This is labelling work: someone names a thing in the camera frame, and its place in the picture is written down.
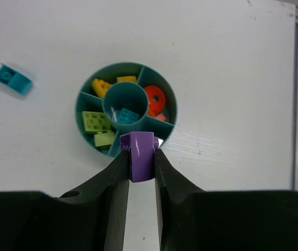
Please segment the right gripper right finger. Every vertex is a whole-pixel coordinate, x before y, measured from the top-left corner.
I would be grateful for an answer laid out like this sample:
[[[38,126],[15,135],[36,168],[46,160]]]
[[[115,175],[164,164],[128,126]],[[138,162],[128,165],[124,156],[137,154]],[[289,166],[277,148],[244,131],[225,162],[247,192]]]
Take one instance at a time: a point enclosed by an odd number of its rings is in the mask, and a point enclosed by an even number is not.
[[[298,250],[298,192],[205,191],[155,151],[161,250]]]

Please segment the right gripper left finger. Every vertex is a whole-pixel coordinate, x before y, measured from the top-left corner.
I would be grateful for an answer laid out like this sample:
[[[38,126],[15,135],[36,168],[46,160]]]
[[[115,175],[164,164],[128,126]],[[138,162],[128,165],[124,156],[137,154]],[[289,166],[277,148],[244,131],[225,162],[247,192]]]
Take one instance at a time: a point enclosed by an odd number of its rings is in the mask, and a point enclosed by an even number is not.
[[[129,155],[60,197],[0,192],[0,250],[122,250]]]

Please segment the lime green lego piece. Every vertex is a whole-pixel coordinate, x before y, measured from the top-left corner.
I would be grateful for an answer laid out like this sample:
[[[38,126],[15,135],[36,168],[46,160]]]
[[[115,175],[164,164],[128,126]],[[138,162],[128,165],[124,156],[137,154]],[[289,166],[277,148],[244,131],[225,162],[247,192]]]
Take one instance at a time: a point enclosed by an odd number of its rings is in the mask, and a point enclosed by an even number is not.
[[[107,131],[107,132],[98,132],[94,135],[94,146],[97,149],[103,149],[106,147],[110,147],[114,141],[115,132]]]

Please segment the purple lego figure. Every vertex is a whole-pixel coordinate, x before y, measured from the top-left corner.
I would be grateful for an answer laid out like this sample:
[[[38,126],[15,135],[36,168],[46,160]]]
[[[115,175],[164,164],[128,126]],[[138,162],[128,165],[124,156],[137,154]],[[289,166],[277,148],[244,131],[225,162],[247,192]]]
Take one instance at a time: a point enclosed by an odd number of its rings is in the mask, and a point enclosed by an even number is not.
[[[129,179],[143,182],[154,178],[154,152],[159,147],[159,140],[153,132],[133,131],[122,134],[120,150],[128,151]]]

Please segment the small orange lego piece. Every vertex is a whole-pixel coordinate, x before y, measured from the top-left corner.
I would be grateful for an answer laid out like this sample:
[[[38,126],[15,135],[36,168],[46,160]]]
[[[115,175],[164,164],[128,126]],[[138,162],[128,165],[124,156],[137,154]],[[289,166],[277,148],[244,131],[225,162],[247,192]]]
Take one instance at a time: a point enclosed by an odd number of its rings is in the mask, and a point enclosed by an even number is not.
[[[156,119],[160,120],[160,121],[167,121],[166,116],[163,113],[160,113],[156,116]]]

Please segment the orange round lego piece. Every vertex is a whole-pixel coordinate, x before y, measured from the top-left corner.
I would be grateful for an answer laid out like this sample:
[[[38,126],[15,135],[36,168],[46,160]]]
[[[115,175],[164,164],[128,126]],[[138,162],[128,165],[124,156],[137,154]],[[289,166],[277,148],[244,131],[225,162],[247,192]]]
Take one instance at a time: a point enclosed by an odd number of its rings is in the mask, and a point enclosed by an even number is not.
[[[148,96],[148,114],[156,117],[165,107],[165,95],[159,87],[153,85],[146,86],[144,91]]]

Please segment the small orange-yellow lego brick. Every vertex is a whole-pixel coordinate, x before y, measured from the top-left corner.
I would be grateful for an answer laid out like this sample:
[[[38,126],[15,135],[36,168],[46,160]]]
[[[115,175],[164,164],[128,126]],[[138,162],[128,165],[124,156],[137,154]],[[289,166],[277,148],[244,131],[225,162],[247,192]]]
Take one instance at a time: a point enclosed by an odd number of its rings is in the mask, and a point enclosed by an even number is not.
[[[92,88],[95,91],[97,97],[104,98],[106,92],[109,90],[109,88],[112,86],[112,84],[102,80],[102,79],[93,79],[92,81]]]

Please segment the yellow lego brick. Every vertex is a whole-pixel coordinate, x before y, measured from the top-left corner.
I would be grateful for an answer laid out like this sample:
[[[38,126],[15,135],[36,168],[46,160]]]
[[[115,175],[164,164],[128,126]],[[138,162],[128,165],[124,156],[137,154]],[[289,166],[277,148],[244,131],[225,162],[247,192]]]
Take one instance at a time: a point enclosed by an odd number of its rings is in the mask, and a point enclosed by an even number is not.
[[[117,79],[117,82],[120,83],[120,82],[131,82],[131,83],[137,83],[137,78],[136,76],[119,76],[116,78]]]

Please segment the teal lego block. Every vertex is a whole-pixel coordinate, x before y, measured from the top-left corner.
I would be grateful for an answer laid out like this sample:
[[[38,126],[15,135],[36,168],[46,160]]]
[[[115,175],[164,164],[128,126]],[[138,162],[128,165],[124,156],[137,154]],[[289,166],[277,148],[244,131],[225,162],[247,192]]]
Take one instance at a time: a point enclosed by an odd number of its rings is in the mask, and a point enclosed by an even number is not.
[[[5,64],[1,64],[0,67],[0,83],[22,96],[32,87],[32,81],[28,77]]]

